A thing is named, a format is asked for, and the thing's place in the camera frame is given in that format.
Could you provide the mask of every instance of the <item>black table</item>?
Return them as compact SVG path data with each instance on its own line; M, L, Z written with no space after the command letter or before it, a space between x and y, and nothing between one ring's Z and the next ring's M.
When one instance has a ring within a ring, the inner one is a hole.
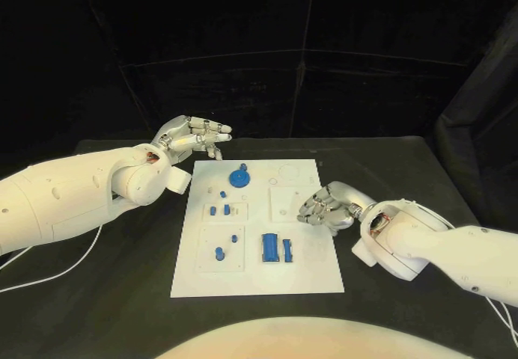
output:
M82 141L77 152L138 141ZM475 223L421 138L237 139L226 159L315 159L320 182L338 180L374 200L413 199L454 225ZM196 153L180 168L191 172ZM334 239L344 293L170 298L185 194L103 226L89 256L47 283L0 294L2 358L149 358L203 332L272 316L321 316L380 325L475 358L514 358L509 331L483 297L467 293L435 267L412 282L369 268L350 253L357 226ZM1 271L0 287L64 270L95 232L41 245Z

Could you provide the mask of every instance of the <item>small blue piece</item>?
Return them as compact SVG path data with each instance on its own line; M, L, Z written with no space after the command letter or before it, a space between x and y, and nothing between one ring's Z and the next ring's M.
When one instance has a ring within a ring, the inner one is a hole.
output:
M262 234L262 261L278 262L276 234Z
M224 253L220 247L216 248L216 260L224 259Z
M288 239L282 239L282 245L284 245L284 261L286 263L291 263L292 262L291 241Z
M239 169L229 174L229 184L242 188L250 182L250 175L246 172L246 165L240 163Z

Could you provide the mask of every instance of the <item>round blue knob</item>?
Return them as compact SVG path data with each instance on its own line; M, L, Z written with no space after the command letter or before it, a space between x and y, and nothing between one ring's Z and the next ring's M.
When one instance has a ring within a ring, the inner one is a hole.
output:
M250 175L246 172L246 165L242 163L236 171L229 174L229 184L242 188L250 182Z
M224 253L223 253L223 249L220 247L216 248L216 260L223 260L224 259Z

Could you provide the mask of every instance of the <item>robotic arm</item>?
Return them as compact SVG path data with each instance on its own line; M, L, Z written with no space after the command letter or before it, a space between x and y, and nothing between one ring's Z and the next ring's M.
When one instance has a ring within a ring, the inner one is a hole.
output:
M455 228L408 200L376 203L341 182L331 182L304 202L297 220L323 224L334 236L360 221L353 253L399 279L412 280L432 263L470 292L518 307L518 235L475 226Z
M0 182L0 255L87 232L167 188L183 193L190 175L172 167L191 151L220 160L214 143L230 128L178 116L149 144L76 155L28 166Z

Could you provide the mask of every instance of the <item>white mounting plate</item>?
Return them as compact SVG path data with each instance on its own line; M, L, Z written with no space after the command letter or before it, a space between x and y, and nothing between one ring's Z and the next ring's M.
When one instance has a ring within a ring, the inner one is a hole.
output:
M250 182L233 188L229 174L240 163L246 163ZM194 163L171 298L343 292L328 230L295 220L297 207L318 189L310 159ZM224 204L237 213L224 216ZM230 235L239 230L242 238L232 243ZM262 262L263 233L278 235L275 263ZM291 240L291 263L284 262L282 239ZM216 261L216 247L224 252L222 261Z

